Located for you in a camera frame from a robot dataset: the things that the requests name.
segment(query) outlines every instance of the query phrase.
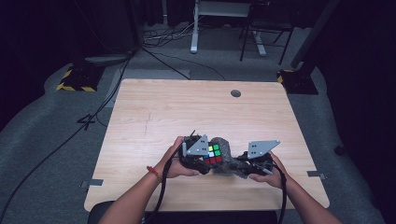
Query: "bracelet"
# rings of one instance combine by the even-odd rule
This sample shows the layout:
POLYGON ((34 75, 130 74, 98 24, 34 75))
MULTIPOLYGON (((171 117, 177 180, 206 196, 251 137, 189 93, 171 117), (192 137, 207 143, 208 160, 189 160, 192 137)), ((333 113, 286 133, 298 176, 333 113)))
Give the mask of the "bracelet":
POLYGON ((147 166, 147 168, 148 168, 148 171, 149 171, 150 173, 153 173, 153 174, 155 174, 155 175, 157 176, 157 179, 158 179, 159 181, 163 182, 163 180, 162 180, 161 177, 160 177, 160 174, 158 174, 158 172, 157 172, 156 170, 154 170, 154 168, 152 168, 152 166, 147 166))

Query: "tabletop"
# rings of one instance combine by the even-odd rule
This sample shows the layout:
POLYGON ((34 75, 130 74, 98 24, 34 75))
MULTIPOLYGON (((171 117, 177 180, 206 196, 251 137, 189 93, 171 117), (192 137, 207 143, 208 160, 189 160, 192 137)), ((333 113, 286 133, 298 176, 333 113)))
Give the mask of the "tabletop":
MULTIPOLYGON (((248 142, 279 140, 272 151, 288 173, 323 206, 329 199, 282 85, 276 82, 124 79, 120 85, 85 209, 113 201, 155 165, 177 136, 192 131, 208 139, 222 137, 233 157, 248 142), (234 97, 232 91, 239 91, 234 97)), ((147 211, 157 204, 156 188, 147 211)), ((160 211, 274 210, 282 192, 266 183, 236 175, 180 176, 167 180, 160 211)), ((288 200, 287 208, 293 208, 288 200)))

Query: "wooden table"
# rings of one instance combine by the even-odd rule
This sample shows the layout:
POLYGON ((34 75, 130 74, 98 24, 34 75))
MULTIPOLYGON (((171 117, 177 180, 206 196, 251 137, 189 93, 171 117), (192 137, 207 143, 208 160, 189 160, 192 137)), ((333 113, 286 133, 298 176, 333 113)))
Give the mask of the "wooden table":
MULTIPOLYGON (((230 142, 233 156, 249 141, 280 140, 272 151, 293 176, 325 207, 329 200, 316 171, 288 97, 279 83, 124 79, 85 202, 90 211, 116 200, 155 165, 178 135, 206 134, 230 142), (232 90, 241 92, 231 96, 232 90)), ((148 202, 152 211, 158 187, 148 202)), ((274 210, 282 204, 280 189, 238 176, 209 173, 168 179, 160 211, 274 210)), ((293 208, 288 201, 287 208, 293 208)))

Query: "gray carpet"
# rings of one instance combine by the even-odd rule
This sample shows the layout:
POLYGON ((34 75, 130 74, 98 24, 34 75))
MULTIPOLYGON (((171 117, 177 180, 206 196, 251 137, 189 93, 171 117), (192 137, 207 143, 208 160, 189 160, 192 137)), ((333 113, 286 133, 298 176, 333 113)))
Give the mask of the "gray carpet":
MULTIPOLYGON (((222 80, 220 73, 226 80, 276 81, 276 71, 290 68, 293 56, 308 34, 308 29, 296 29, 282 65, 277 64, 282 49, 268 47, 268 56, 263 58, 254 45, 247 46, 244 61, 239 62, 242 40, 238 39, 239 30, 231 28, 202 31, 197 54, 190 54, 190 36, 148 50, 216 69, 157 55, 179 71, 190 71, 191 79, 222 80)), ((264 40, 272 38, 262 36, 264 40)), ((0 132, 0 208, 20 181, 80 127, 77 120, 96 111, 120 66, 105 70, 97 92, 56 91, 67 68, 68 64, 54 73, 46 82, 46 94, 26 106, 0 132)), ((128 64, 126 76, 133 77, 133 71, 137 70, 147 74, 151 71, 156 77, 159 70, 165 70, 161 78, 168 78, 166 73, 169 73, 168 67, 143 50, 128 64)), ((314 71, 312 78, 319 95, 289 95, 289 99, 316 166, 328 177, 323 185, 330 198, 329 209, 344 223, 384 223, 371 204, 370 190, 353 162, 348 156, 338 157, 333 153, 341 142, 326 95, 326 83, 319 70, 314 71)), ((104 108, 99 120, 107 124, 111 112, 111 107, 104 108)), ((11 201, 3 223, 87 222, 88 212, 83 207, 86 190, 79 185, 92 177, 106 133, 106 127, 95 121, 27 179, 11 201)), ((302 222, 296 211, 288 210, 284 223, 302 222)))

